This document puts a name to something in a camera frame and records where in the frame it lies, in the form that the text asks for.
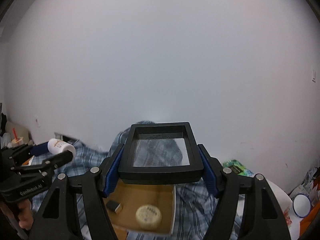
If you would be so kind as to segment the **person left hand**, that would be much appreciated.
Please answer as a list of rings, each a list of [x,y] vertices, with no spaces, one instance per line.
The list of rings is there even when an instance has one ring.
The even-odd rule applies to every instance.
[[[20,213],[18,214],[19,226],[22,229],[30,230],[33,225],[33,213],[31,210],[31,202],[26,199],[18,204]]]

